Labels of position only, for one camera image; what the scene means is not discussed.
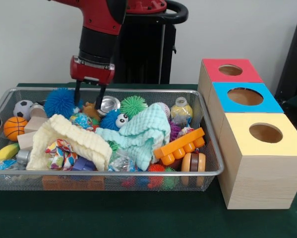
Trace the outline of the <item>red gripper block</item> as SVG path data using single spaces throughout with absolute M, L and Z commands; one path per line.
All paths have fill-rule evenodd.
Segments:
M 107 65 L 93 64 L 80 59 L 78 56 L 72 56 L 70 60 L 70 76 L 76 80 L 74 103 L 78 105 L 80 102 L 81 82 L 99 84 L 101 89 L 95 102 L 95 109 L 100 110 L 107 85 L 111 83 L 114 74 L 115 65 L 112 63 Z

